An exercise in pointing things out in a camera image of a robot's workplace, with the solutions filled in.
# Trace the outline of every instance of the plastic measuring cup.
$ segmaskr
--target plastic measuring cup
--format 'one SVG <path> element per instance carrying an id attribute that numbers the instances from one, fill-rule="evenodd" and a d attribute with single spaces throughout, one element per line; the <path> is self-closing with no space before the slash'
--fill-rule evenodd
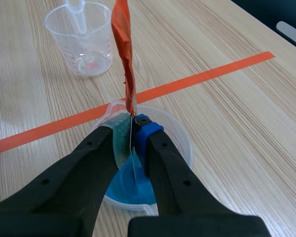
<path id="1" fill-rule="evenodd" d="M 69 69 L 82 76 L 105 72 L 112 64 L 111 10 L 100 3 L 81 0 L 51 10 L 44 19 Z"/>
<path id="2" fill-rule="evenodd" d="M 140 104 L 137 106 L 137 110 L 138 110 L 138 114 L 145 114 L 152 121 L 164 127 L 164 131 L 171 138 L 172 142 L 177 146 L 182 157 L 184 158 L 188 166 L 192 169 L 193 162 L 194 162 L 194 150 L 193 150 L 192 140 L 190 138 L 189 133 L 183 127 L 180 121 L 178 121 L 170 113 L 157 107 Z M 106 113 L 95 123 L 95 125 L 89 131 L 89 133 L 91 133 L 101 123 L 105 122 L 111 117 L 114 117 L 120 113 L 125 113 L 125 112 L 127 111 L 126 111 L 124 101 L 115 101 L 111 103 Z M 106 192 L 106 195 L 104 196 L 104 201 L 106 203 L 109 203 L 111 205 L 114 205 L 123 209 L 133 210 L 133 211 L 145 211 L 147 215 L 158 215 L 157 205 L 155 204 L 155 199 L 153 199 L 154 195 L 152 194 L 153 197 L 151 197 L 150 195 L 150 191 L 152 190 L 152 188 L 148 187 L 149 186 L 148 183 L 141 184 L 141 186 L 145 188 L 145 192 L 148 196 L 147 202 L 138 204 L 140 200 L 145 200 L 145 198 L 140 196 L 131 196 L 132 198 L 123 199 L 125 196 L 125 193 L 123 192 L 125 192 L 125 190 L 130 190 L 128 186 L 131 185 L 131 183 L 123 180 L 123 176 L 127 174 L 127 172 L 129 171 L 129 168 L 133 167 L 132 164 L 128 163 L 128 161 L 113 178 Z"/>

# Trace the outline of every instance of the clear plastic cup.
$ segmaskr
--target clear plastic cup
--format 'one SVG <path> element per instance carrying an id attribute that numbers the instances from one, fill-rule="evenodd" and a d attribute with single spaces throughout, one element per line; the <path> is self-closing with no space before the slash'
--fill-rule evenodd
<path id="1" fill-rule="evenodd" d="M 164 131 L 171 138 L 172 142 L 177 146 L 182 157 L 192 169 L 194 162 L 194 150 L 192 145 L 192 140 L 189 133 L 183 127 L 183 125 L 170 113 L 153 106 L 148 105 L 138 105 L 138 114 L 144 114 L 148 116 L 153 122 L 158 123 L 164 127 Z M 96 129 L 101 123 L 114 117 L 120 113 L 126 112 L 124 101 L 115 101 L 111 103 L 106 111 L 106 113 L 95 123 L 93 128 L 89 131 L 90 134 L 94 129 Z M 147 215 L 158 215 L 158 209 L 156 204 L 148 205 L 147 203 L 142 204 L 129 204 L 117 201 L 110 198 L 109 196 L 104 196 L 104 201 L 108 204 L 133 211 L 144 211 Z"/>
<path id="2" fill-rule="evenodd" d="M 74 73 L 95 76 L 105 72 L 112 64 L 111 10 L 83 0 L 80 11 L 73 12 L 68 6 L 59 6 L 46 15 L 46 29 Z"/>

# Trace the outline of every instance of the orange tape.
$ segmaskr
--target orange tape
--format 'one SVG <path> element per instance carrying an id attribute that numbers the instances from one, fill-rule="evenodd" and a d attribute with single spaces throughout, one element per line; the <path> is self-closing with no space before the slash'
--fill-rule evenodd
<path id="1" fill-rule="evenodd" d="M 153 89 L 149 89 L 137 94 L 137 102 L 142 103 L 148 100 L 155 99 L 157 97 L 187 88 L 198 83 L 223 76 L 228 73 L 235 72 L 242 68 L 263 62 L 274 58 L 274 55 L 270 52 L 263 52 L 240 61 L 226 64 L 224 66 L 208 70 L 196 75 L 189 76 L 174 82 L 170 82 L 165 85 L 158 86 Z M 38 140 L 40 138 L 55 134 L 65 129 L 80 125 L 85 122 L 89 122 L 101 117 L 109 104 L 101 105 L 99 107 L 72 115 L 60 120 L 30 129 L 19 134 L 3 138 L 0 140 L 0 153 L 10 150 L 12 148 L 27 144 L 29 142 Z"/>

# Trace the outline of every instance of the wooden table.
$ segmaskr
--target wooden table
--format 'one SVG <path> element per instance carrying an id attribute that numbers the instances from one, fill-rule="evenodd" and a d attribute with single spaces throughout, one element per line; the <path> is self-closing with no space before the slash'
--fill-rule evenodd
<path id="1" fill-rule="evenodd" d="M 110 8 L 113 0 L 100 1 Z M 0 139 L 122 98 L 111 68 L 70 72 L 44 28 L 61 0 L 0 0 Z M 137 91 L 245 57 L 274 59 L 153 99 L 195 144 L 193 171 L 228 208 L 296 236 L 296 48 L 228 0 L 129 0 Z M 70 153 L 88 122 L 0 153 L 0 200 Z M 103 203 L 96 236 L 126 236 L 135 215 Z"/>

